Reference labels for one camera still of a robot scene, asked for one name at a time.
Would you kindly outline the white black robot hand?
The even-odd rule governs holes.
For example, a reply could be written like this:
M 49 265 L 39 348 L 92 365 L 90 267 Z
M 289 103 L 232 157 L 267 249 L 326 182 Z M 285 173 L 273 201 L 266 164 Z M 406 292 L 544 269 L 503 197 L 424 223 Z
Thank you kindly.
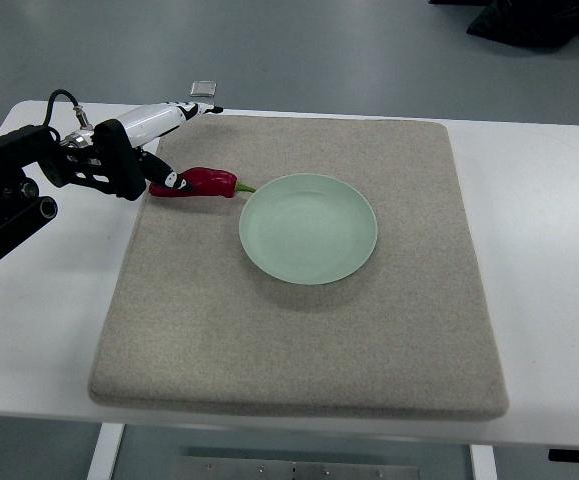
M 223 111 L 220 106 L 204 102 L 166 102 L 136 107 L 117 120 L 125 130 L 145 179 L 174 191 L 185 191 L 193 189 L 193 185 L 163 160 L 145 152 L 143 146 L 197 116 Z

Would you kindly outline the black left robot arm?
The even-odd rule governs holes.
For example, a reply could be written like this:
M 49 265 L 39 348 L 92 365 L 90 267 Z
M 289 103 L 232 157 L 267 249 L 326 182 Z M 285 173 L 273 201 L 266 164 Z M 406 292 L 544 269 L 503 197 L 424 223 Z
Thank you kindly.
M 50 125 L 60 96 L 71 102 L 80 127 L 92 134 L 82 146 Z M 27 174 L 31 165 L 56 188 L 76 185 L 130 201 L 146 188 L 138 154 L 121 123 L 112 119 L 90 125 L 75 96 L 57 89 L 50 94 L 41 124 L 0 136 L 0 261 L 58 214 L 57 202 L 42 195 L 38 182 Z

